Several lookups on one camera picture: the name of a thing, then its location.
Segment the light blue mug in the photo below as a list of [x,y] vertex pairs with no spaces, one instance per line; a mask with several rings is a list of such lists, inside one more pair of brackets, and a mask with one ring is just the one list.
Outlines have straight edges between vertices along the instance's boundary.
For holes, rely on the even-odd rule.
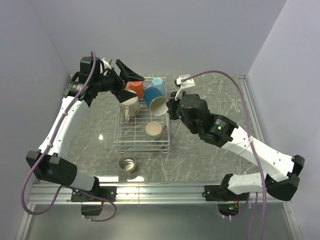
[[160,77],[153,78],[150,85],[158,89],[163,96],[166,95],[166,83],[162,78]]

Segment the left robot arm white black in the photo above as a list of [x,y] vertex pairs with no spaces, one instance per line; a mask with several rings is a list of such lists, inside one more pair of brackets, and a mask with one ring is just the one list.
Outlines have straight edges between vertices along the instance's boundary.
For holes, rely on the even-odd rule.
[[65,87],[62,104],[54,124],[36,151],[29,151],[26,161],[38,180],[83,190],[89,201],[101,195],[97,177],[80,172],[67,160],[71,141],[83,115],[98,93],[111,92],[118,102],[132,96],[125,88],[128,82],[142,82],[144,78],[133,72],[119,59],[120,73],[106,61],[92,56],[80,60],[79,71]]

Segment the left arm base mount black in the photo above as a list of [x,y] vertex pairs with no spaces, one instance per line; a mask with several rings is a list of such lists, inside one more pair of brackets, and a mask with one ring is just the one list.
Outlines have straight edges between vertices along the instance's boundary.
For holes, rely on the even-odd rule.
[[100,216],[103,211],[103,207],[109,203],[114,208],[113,214],[107,218],[107,220],[110,220],[118,211],[117,206],[114,204],[116,194],[116,186],[99,186],[97,189],[92,191],[73,189],[70,201],[72,203],[81,204],[81,214],[87,219]]

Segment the green interior floral mug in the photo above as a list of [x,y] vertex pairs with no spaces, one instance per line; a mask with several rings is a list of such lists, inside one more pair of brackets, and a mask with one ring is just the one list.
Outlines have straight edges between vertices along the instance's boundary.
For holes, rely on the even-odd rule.
[[128,100],[125,100],[119,104],[120,112],[122,113],[125,122],[129,122],[131,118],[134,118],[139,112],[139,97],[138,94],[133,90],[126,90],[127,92],[133,93]]

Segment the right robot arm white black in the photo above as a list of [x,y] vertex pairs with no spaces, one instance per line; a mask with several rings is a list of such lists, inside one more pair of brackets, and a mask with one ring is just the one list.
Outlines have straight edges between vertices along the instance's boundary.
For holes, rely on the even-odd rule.
[[177,92],[170,94],[167,102],[172,120],[181,122],[205,143],[235,153],[256,166],[262,173],[244,175],[226,174],[219,186],[206,185],[202,196],[207,201],[244,200],[249,193],[266,192],[281,201],[290,201],[295,195],[305,159],[277,151],[247,132],[226,116],[210,113],[208,104],[198,94]]

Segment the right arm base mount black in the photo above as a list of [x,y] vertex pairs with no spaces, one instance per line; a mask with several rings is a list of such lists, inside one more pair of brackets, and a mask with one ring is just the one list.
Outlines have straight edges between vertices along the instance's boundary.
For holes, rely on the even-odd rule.
[[227,187],[219,185],[205,185],[202,197],[206,202],[217,202],[219,213],[224,218],[233,219],[244,212],[249,205],[250,194],[248,192],[235,194]]

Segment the dark blue faceted mug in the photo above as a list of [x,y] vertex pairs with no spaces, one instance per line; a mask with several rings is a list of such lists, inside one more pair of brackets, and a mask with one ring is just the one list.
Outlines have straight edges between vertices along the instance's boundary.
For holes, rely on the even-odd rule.
[[164,115],[168,111],[169,99],[156,87],[148,85],[144,90],[143,99],[149,112],[154,116]]

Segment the orange mug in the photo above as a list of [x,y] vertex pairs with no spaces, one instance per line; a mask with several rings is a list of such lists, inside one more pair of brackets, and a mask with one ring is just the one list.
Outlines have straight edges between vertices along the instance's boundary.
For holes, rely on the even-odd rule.
[[143,81],[129,82],[125,89],[136,92],[139,99],[144,98],[145,87],[144,87]]

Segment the stainless steel cup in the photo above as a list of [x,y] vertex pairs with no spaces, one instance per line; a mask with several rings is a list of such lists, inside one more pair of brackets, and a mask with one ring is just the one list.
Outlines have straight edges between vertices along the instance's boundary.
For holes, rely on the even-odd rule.
[[118,166],[128,175],[133,174],[137,170],[136,159],[130,154],[122,155],[118,160]]

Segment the beige patterned mug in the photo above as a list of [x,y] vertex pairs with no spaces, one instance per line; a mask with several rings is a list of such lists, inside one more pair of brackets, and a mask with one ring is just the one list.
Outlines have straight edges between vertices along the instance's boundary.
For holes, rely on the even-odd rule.
[[147,146],[152,151],[156,151],[164,147],[167,142],[164,135],[164,127],[157,121],[150,121],[145,126],[145,140]]

